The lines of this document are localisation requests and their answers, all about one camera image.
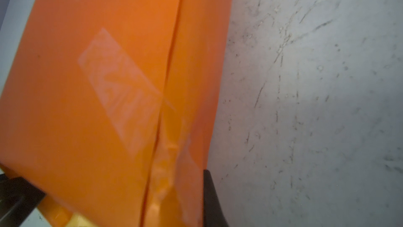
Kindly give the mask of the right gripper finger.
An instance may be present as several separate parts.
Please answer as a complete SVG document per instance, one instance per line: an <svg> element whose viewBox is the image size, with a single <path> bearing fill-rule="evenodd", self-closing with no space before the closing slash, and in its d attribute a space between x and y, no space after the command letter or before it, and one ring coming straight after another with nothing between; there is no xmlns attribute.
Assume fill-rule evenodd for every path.
<svg viewBox="0 0 403 227"><path fill-rule="evenodd" d="M203 226L204 227L229 227L222 212L219 198L209 170L203 171L204 175L204 200L203 200Z"/></svg>

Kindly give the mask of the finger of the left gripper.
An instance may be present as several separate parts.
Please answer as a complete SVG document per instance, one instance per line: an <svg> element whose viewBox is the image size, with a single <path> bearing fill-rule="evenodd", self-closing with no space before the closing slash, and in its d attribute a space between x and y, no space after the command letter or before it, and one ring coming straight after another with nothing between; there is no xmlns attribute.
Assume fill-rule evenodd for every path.
<svg viewBox="0 0 403 227"><path fill-rule="evenodd" d="M22 177L1 174L1 227L21 226L45 195Z"/></svg>

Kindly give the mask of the yellow orange wrapping paper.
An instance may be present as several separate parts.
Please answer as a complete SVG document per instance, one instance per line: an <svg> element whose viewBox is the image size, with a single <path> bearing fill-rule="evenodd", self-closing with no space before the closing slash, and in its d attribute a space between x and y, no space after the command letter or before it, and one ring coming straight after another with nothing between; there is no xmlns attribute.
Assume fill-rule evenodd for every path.
<svg viewBox="0 0 403 227"><path fill-rule="evenodd" d="M200 227L232 0L35 0L1 166L53 227Z"/></svg>

